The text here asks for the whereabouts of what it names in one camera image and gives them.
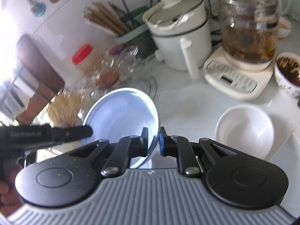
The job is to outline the person left hand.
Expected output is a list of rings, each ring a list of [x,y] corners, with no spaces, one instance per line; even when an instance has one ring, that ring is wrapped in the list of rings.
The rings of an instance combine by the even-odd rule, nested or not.
[[[19,166],[15,167],[8,181],[1,181],[1,214],[4,217],[10,216],[23,205],[15,188],[15,178],[20,170]]]

